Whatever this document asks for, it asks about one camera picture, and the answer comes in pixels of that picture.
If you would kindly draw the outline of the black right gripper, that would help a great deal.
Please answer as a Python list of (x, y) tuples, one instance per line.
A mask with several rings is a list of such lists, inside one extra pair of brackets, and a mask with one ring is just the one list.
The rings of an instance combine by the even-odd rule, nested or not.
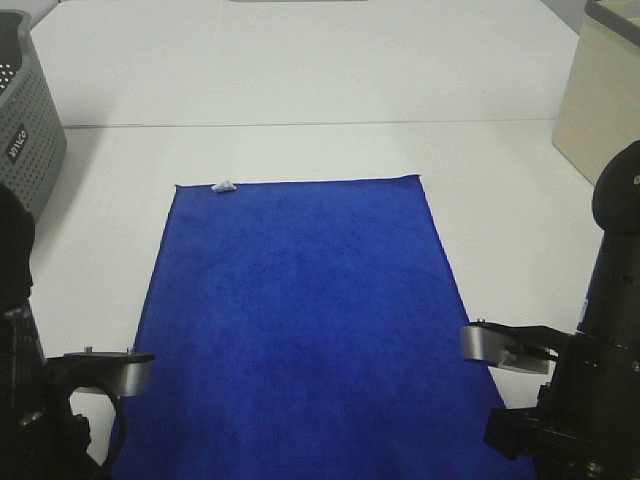
[(493, 409), (485, 442), (539, 479), (639, 477), (639, 352), (576, 334), (533, 408)]

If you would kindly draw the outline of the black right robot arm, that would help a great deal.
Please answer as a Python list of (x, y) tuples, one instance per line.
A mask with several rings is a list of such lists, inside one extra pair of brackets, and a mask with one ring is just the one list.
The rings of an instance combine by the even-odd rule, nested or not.
[(494, 409), (485, 441), (504, 457), (532, 458), (539, 479), (639, 476), (639, 144), (607, 164), (592, 211), (603, 231), (574, 334), (495, 326), (513, 353), (555, 363), (533, 408)]

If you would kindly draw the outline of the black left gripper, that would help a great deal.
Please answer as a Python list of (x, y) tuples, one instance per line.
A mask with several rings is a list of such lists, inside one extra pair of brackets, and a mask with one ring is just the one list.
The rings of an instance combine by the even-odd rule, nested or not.
[(1, 314), (1, 477), (101, 479), (88, 418), (57, 404), (28, 304)]

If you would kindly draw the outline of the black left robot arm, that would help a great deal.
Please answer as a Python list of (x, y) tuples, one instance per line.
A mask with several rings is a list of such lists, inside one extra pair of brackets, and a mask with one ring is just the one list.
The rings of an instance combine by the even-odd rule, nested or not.
[(46, 368), (28, 300), (33, 285), (30, 254), (35, 223), (8, 187), (1, 187), (1, 477), (3, 479), (104, 479), (84, 453), (61, 452), (61, 439), (45, 418)]

